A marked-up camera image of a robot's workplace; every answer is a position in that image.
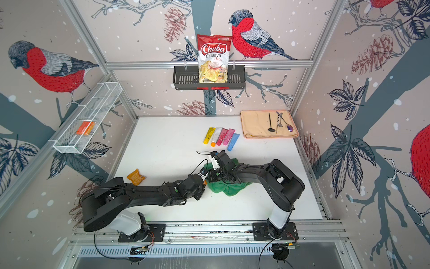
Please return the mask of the light pink toothpaste tube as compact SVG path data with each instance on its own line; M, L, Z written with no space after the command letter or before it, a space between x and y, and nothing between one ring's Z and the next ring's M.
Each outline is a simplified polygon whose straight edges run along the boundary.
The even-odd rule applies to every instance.
M230 143L230 140L231 140L231 138L232 138L232 136L234 135L234 133L235 133L235 129L229 129L228 131L227 131L227 133L226 133L226 135L225 135L225 137L224 137L224 140L223 140L223 145L228 145L229 143Z

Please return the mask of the light blue toothpaste tube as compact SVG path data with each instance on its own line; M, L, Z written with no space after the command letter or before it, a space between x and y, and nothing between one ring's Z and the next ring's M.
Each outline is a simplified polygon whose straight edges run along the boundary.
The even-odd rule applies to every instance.
M235 144L236 144L236 142L237 142L237 140L238 140L239 137L240 137L240 135L238 133L234 133L233 134L233 136L232 136L232 138L231 138L231 140L230 140L230 142L228 144L228 147L227 147L228 151L232 151L233 150L233 148L234 148L234 146L235 146Z

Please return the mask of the dark pink toothpaste tube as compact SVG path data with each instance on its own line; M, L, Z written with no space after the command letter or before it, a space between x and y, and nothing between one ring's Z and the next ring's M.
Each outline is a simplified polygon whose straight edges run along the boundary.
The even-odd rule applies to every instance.
M227 133L228 133L228 129L223 128L223 129L221 130L221 132L220 132L220 134L219 134L219 137L218 137L218 139L217 139L217 142L216 142L216 145L217 145L217 146L221 146L221 144L223 143L223 141L224 141L224 139L225 139L225 137L226 137Z

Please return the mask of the yellow toothpaste tube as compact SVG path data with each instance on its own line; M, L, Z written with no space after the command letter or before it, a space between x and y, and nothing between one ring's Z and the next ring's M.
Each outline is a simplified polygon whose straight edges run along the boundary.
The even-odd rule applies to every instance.
M211 138L212 138L213 134L215 133L215 130L216 130L216 128L214 128L214 127L210 127L210 128L208 129L208 131L207 131L207 133L206 133L206 135L205 135L205 138L204 138L204 140L203 140L203 143L204 143L205 145L208 145L208 144L209 144L209 142L210 142L210 140L211 140Z

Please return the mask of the white orange-capped toothpaste tube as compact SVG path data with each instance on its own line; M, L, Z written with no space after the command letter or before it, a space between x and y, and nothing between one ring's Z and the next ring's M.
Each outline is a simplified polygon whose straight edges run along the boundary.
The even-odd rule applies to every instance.
M212 147L215 147L217 145L217 141L218 141L218 138L221 134L222 129L223 129L222 127L217 127L215 129L215 132L213 133L213 135L211 137L211 146Z

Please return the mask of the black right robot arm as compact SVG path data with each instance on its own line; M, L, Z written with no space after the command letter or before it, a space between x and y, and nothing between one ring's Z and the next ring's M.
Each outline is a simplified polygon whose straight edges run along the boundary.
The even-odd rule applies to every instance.
M290 220L294 203L305 190L304 182L284 165L274 159L268 164L247 165L235 163L223 150L210 153L213 168L209 183L221 182L227 186L258 183L263 186L274 203L268 225L283 229Z

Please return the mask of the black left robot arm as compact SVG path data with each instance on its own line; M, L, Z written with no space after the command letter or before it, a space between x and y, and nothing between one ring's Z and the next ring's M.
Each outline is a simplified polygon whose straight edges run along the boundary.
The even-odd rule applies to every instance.
M190 198L199 200L209 170L203 168L185 180L165 182L160 186L135 186L116 177L87 192L80 199L85 232L107 227L123 210L137 206L183 205Z

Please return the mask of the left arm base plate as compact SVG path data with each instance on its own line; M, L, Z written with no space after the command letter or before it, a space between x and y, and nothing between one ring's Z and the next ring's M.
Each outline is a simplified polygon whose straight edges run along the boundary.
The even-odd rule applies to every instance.
M166 224L144 224L139 231L132 235L120 233L119 243L162 242L166 230Z

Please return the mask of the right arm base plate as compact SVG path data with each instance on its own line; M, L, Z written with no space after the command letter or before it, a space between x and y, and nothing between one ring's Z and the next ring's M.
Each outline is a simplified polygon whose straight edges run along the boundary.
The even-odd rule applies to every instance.
M255 241L297 241L299 239L296 224L288 222L283 228L276 228L269 221L252 224Z

